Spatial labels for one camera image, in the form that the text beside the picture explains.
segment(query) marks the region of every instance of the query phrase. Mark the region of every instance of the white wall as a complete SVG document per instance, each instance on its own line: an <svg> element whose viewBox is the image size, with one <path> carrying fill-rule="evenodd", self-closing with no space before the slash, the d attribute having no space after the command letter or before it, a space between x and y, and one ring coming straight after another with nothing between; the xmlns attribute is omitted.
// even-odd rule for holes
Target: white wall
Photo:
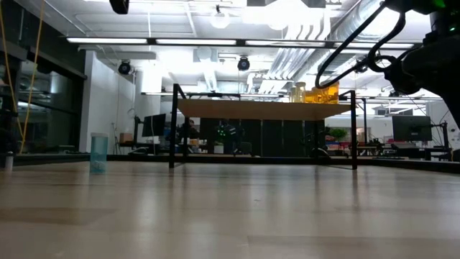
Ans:
<svg viewBox="0 0 460 259"><path fill-rule="evenodd" d="M144 117L160 114L160 96L141 95L142 92L161 92L162 76L154 66L144 71L136 72L136 115L143 121ZM139 125L137 141L145 142L148 137L142 137L142 127Z"/></svg>
<svg viewBox="0 0 460 259"><path fill-rule="evenodd" d="M448 141L454 150L460 149L460 129L455 123L454 118L452 117L449 108L447 108L446 103L443 101L432 101L426 105L426 113L428 116L431 117L431 120L436 123L447 122L447 130L448 130ZM439 134L441 135L441 142L443 141L442 138L442 131L440 128ZM438 131L436 128L432 129L433 137L438 137Z"/></svg>
<svg viewBox="0 0 460 259"><path fill-rule="evenodd" d="M96 58L86 53L83 108L80 128L81 152L91 151L91 133L109 134L109 154L113 153L114 136L134 130L134 120L128 111L134 107L135 85Z"/></svg>

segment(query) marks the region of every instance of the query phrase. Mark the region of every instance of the person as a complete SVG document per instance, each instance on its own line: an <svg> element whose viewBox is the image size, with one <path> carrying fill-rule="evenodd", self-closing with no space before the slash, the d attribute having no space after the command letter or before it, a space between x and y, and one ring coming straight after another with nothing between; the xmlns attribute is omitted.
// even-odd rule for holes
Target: person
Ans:
<svg viewBox="0 0 460 259"><path fill-rule="evenodd" d="M188 139L196 140L200 138L200 132L195 128L195 122L192 119L188 120ZM184 129L185 123L182 124L182 127L178 130L178 142L180 142L184 138Z"/></svg>

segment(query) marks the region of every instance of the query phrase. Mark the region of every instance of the yellow rope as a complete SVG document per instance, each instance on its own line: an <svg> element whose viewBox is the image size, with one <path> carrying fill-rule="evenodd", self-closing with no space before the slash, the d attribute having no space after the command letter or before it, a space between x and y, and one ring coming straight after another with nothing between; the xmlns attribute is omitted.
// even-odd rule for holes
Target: yellow rope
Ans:
<svg viewBox="0 0 460 259"><path fill-rule="evenodd" d="M26 141L27 123L29 121L29 113L30 113L30 102L32 101L32 89L34 87L34 82L35 82L35 73L37 72L37 60L38 60L38 52L40 49L40 36L42 34L44 9L45 9L45 0L42 0L42 7L40 8L40 25L38 27L37 46L35 47L34 71L32 72L32 80L30 81L29 101L27 102L26 121L24 123L24 134L22 135L21 150L19 151L19 154L22 154L22 150L24 149L24 143Z"/></svg>
<svg viewBox="0 0 460 259"><path fill-rule="evenodd" d="M13 99L14 112L17 112L16 97L14 95L14 89L12 85L12 75L9 70L8 50L6 49L6 32L5 32L5 25L3 22L3 9L1 8L1 3L0 3L0 27L1 27L1 38L3 39L3 49L4 49L4 54L5 54L6 74L8 75L9 90L11 91L11 97ZM16 121L17 121L17 126L19 129L19 133L21 134L21 137L22 137L22 128L21 128L21 122L19 121L19 116L16 117Z"/></svg>

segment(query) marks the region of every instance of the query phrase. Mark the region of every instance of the hanging cable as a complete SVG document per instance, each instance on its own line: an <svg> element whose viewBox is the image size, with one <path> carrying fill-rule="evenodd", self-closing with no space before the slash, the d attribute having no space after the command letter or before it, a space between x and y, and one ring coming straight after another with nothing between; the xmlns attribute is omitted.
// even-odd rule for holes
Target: hanging cable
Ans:
<svg viewBox="0 0 460 259"><path fill-rule="evenodd" d="M405 26L405 13L400 13L400 18L398 19L395 27L392 29L392 31L385 36L383 39L381 39L374 47L371 48L369 51L369 54L367 54L367 58L369 59L368 66L369 68L377 73L384 72L388 69L390 69L391 65L387 68L381 68L375 63L375 57L377 54L377 51L387 42L389 42L392 38L394 38L396 35L400 34L402 30L404 29Z"/></svg>
<svg viewBox="0 0 460 259"><path fill-rule="evenodd" d="M3 50L4 50L4 54L5 54L5 66L6 66L6 74L8 76L9 90L11 91L11 98L12 98L14 112L17 113L16 96L14 95L14 89L13 89L13 83L12 83L12 75L11 75L11 72L9 70L8 50L6 49L6 31L5 31L5 24L4 24L4 21L3 21L3 9L1 7L1 2L0 2L0 27L1 27L1 38L3 40ZM17 126L18 126L18 129L19 129L19 133L20 133L20 135L22 137L23 136L22 127L21 127L21 122L19 121L19 116L16 117L16 122L17 122Z"/></svg>
<svg viewBox="0 0 460 259"><path fill-rule="evenodd" d="M21 149L19 150L19 154L22 154L22 151L24 149L24 144L26 141L27 123L29 121L29 114L30 114L30 103L32 102L32 89L34 87L34 82L35 82L35 73L37 72L37 60L38 60L38 52L40 50L40 36L42 35L44 10L45 10L45 0L42 0L42 6L40 7L40 23L38 25L37 45L35 46L34 70L32 72L32 80L30 81L29 100L27 102L26 120L24 122L24 133L22 134L22 143L21 143Z"/></svg>
<svg viewBox="0 0 460 259"><path fill-rule="evenodd" d="M324 62L324 64L321 66L321 68L318 71L318 75L316 75L316 80L315 80L315 86L316 88L319 89L324 89L328 88L329 86L332 86L333 84L337 83L337 81L340 80L340 78L343 78L344 76L339 76L338 78L333 79L332 81L325 83L324 85L320 84L320 79L321 76L324 74L324 71L326 71L327 67L334 61L334 59L344 50L356 37L358 37L359 34L361 34L364 29L366 29L369 24L371 24L372 21L377 18L377 16L387 7L386 2L382 2L379 6L379 8L371 14L369 18L364 21L363 24L361 24L358 29L356 29L333 53L329 58Z"/></svg>

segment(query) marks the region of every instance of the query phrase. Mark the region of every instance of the orange box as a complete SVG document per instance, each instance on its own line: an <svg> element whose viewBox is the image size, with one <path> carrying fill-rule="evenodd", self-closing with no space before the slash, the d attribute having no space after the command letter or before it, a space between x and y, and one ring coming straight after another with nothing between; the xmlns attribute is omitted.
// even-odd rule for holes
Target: orange box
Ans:
<svg viewBox="0 0 460 259"><path fill-rule="evenodd" d="M132 142L131 133L120 133L120 143Z"/></svg>

